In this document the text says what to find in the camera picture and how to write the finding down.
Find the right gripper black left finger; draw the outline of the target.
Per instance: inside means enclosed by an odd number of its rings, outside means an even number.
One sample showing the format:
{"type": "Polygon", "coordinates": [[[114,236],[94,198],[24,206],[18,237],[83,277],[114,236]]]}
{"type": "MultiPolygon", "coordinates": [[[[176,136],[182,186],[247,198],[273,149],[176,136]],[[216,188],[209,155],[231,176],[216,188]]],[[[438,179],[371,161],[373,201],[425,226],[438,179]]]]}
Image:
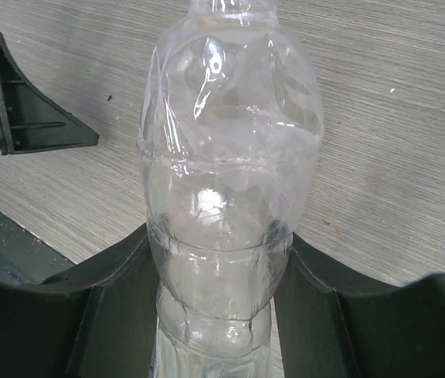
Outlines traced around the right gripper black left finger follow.
{"type": "Polygon", "coordinates": [[[0,377],[147,377],[158,274],[145,226],[42,283],[0,282],[0,377]]]}

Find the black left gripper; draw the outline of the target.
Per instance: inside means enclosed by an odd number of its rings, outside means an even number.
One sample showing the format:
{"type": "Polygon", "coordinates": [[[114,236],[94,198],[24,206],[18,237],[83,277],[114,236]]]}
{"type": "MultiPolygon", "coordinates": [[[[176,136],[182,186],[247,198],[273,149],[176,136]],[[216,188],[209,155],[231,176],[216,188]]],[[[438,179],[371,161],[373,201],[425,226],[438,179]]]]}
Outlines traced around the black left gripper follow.
{"type": "Polygon", "coordinates": [[[12,57],[0,33],[0,128],[3,154],[95,146],[99,135],[44,95],[12,57]]]}

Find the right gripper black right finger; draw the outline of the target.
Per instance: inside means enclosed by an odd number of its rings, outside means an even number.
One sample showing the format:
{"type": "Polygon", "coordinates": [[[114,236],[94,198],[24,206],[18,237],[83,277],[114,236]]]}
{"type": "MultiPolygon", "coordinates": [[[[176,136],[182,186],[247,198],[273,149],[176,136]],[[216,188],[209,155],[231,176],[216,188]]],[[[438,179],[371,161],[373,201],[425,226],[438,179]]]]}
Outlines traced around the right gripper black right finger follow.
{"type": "Polygon", "coordinates": [[[395,287],[295,237],[274,302],[287,377],[445,377],[445,273],[395,287]]]}

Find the clear plastic bottle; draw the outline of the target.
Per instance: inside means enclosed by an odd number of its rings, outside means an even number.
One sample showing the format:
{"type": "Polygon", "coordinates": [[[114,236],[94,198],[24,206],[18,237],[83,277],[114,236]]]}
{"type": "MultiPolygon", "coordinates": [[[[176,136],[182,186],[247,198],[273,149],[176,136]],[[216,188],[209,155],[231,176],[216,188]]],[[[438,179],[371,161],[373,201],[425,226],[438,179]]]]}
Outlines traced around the clear plastic bottle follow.
{"type": "Polygon", "coordinates": [[[271,300],[324,136],[274,1],[193,1],[158,39],[137,145],[159,275],[156,377],[268,377],[271,300]]]}

